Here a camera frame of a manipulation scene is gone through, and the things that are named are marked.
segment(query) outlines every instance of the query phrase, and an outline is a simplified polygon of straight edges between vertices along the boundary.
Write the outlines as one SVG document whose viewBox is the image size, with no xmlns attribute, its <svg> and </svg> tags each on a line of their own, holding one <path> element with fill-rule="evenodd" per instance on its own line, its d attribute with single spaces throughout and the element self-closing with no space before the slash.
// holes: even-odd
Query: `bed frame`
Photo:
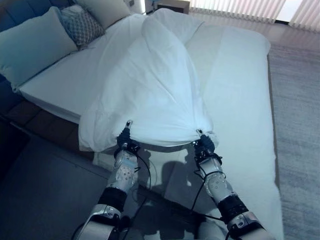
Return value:
<svg viewBox="0 0 320 240">
<path fill-rule="evenodd" d="M 0 32 L 46 13 L 51 6 L 74 4 L 72 0 L 0 0 Z M 93 152 L 79 151 L 78 125 L 57 117 L 13 93 L 10 82 L 0 75 L 0 118 L 93 159 Z"/>
</svg>

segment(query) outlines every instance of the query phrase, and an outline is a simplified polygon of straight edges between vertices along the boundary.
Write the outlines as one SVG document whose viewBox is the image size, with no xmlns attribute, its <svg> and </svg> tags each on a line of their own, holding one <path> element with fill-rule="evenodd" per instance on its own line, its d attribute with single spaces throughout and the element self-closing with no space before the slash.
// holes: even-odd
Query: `mattress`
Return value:
<svg viewBox="0 0 320 240">
<path fill-rule="evenodd" d="M 187 43 L 200 80 L 203 101 L 219 138 L 215 152 L 233 189 L 277 240 L 283 240 L 270 102 L 269 42 L 259 33 L 202 25 Z M 164 196 L 191 208 L 201 181 L 191 146 L 180 151 Z M 195 209 L 219 216 L 205 191 Z"/>
<path fill-rule="evenodd" d="M 84 50 L 64 57 L 27 81 L 19 92 L 42 109 L 78 124 L 102 84 L 98 75 L 107 74 L 117 63 L 139 36 L 144 19 L 140 14 L 122 19 Z"/>
<path fill-rule="evenodd" d="M 106 30 L 87 49 L 69 55 L 25 83 L 22 95 L 64 119 L 78 123 L 107 74 L 139 36 L 145 16 L 132 15 Z M 202 97 L 219 138 L 216 152 L 240 198 L 277 240 L 283 240 L 279 190 L 275 185 L 274 131 L 266 54 L 269 42 L 259 33 L 203 24 L 186 44 L 198 73 Z M 103 72 L 97 72 L 104 64 Z M 190 146 L 143 144 L 152 190 L 190 208 L 201 182 Z M 95 162 L 112 165 L 112 154 L 96 154 Z M 139 171 L 139 182 L 148 175 Z M 195 209 L 218 215 L 203 192 Z"/>
</svg>

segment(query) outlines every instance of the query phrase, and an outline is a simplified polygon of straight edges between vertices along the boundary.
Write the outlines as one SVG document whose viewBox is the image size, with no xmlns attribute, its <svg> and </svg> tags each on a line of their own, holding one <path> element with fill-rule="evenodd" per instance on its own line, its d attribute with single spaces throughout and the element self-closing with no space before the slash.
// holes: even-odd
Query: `nightstand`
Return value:
<svg viewBox="0 0 320 240">
<path fill-rule="evenodd" d="M 175 12 L 188 14 L 190 2 L 181 0 L 161 0 L 157 3 L 157 9 L 171 9 Z"/>
</svg>

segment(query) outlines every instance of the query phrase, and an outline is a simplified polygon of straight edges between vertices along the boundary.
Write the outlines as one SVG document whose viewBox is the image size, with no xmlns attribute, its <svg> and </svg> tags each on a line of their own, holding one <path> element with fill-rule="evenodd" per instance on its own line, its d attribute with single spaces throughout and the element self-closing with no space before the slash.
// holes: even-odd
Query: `gray patterned pillow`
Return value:
<svg viewBox="0 0 320 240">
<path fill-rule="evenodd" d="M 105 33 L 101 25 L 80 6 L 63 9 L 61 16 L 66 31 L 81 49 Z"/>
</svg>

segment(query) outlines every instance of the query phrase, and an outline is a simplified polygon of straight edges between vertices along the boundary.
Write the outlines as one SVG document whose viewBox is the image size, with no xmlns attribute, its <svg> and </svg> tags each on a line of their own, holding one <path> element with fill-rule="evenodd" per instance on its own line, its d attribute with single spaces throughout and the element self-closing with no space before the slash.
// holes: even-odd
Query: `robot forearm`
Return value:
<svg viewBox="0 0 320 240">
<path fill-rule="evenodd" d="M 221 157 L 214 153 L 213 142 L 201 130 L 198 133 L 200 140 L 192 143 L 196 164 L 203 177 L 205 190 L 219 209 L 230 236 L 237 240 L 275 240 L 226 180 Z"/>
<path fill-rule="evenodd" d="M 119 240 L 119 223 L 128 191 L 137 180 L 136 153 L 139 144 L 130 139 L 131 121 L 117 139 L 114 167 L 97 205 L 91 211 L 77 240 Z"/>
</svg>

